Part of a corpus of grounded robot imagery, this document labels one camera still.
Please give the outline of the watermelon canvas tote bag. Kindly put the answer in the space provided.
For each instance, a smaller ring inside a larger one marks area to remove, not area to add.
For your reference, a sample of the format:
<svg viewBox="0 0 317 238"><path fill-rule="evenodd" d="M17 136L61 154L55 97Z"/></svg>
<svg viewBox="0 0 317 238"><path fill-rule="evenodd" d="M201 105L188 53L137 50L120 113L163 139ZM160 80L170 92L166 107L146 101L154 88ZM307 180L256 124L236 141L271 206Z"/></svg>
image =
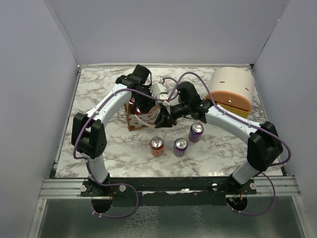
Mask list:
<svg viewBox="0 0 317 238"><path fill-rule="evenodd" d="M124 104L126 121L129 131L140 130L146 127L155 127L155 120L160 112L157 106L154 106L148 113L142 115L135 114L136 105L130 102Z"/></svg>

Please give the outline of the red cola can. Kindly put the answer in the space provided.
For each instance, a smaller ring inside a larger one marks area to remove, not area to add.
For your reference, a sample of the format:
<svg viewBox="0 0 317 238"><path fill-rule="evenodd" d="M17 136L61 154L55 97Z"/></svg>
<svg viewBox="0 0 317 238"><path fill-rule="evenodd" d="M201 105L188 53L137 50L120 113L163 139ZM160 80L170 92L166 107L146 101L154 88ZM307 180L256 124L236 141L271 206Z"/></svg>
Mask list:
<svg viewBox="0 0 317 238"><path fill-rule="evenodd" d="M135 108L135 114L136 115L142 115L143 113L140 111L138 107Z"/></svg>
<svg viewBox="0 0 317 238"><path fill-rule="evenodd" d="M150 150L153 156L161 156L164 152L164 142L160 137L153 137L150 140Z"/></svg>

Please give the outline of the red cola can front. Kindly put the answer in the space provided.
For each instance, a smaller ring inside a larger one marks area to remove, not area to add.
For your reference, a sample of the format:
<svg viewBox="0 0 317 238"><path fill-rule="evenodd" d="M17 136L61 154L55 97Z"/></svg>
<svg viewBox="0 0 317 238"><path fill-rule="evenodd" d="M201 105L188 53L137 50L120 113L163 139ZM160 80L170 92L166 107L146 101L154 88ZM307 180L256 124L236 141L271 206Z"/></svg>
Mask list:
<svg viewBox="0 0 317 238"><path fill-rule="evenodd" d="M142 115L143 113L140 111L138 107L135 108L135 114L136 115Z"/></svg>

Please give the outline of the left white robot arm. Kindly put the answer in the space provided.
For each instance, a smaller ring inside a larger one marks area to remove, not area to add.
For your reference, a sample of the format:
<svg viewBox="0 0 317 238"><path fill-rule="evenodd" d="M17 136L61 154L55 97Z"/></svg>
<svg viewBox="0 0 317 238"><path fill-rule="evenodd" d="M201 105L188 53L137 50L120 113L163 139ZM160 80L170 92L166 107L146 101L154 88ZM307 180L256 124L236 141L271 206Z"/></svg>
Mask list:
<svg viewBox="0 0 317 238"><path fill-rule="evenodd" d="M114 87L94 108L87 113L77 113L73 118L71 143L74 146L73 157L83 159L93 180L92 190L97 195L109 191L106 181L109 173L105 167L103 152L107 145L105 127L117 111L131 99L141 113L149 112L156 102L168 98L168 90L162 82L147 84L151 72L137 65L134 71L119 76Z"/></svg>

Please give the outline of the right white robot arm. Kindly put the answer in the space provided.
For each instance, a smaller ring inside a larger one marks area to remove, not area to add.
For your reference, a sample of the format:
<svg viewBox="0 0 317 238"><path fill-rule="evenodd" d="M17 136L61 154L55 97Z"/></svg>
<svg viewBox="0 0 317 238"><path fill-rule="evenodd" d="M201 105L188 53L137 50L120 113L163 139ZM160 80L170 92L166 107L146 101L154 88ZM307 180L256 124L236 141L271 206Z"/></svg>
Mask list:
<svg viewBox="0 0 317 238"><path fill-rule="evenodd" d="M238 194L246 182L267 170L282 153L275 126L270 122L255 123L226 111L210 99L201 99L195 86L182 82L177 86L180 103L168 108L161 105L155 127L173 127L177 119L190 115L203 123L215 125L241 139L247 145L247 159L230 175L228 190Z"/></svg>

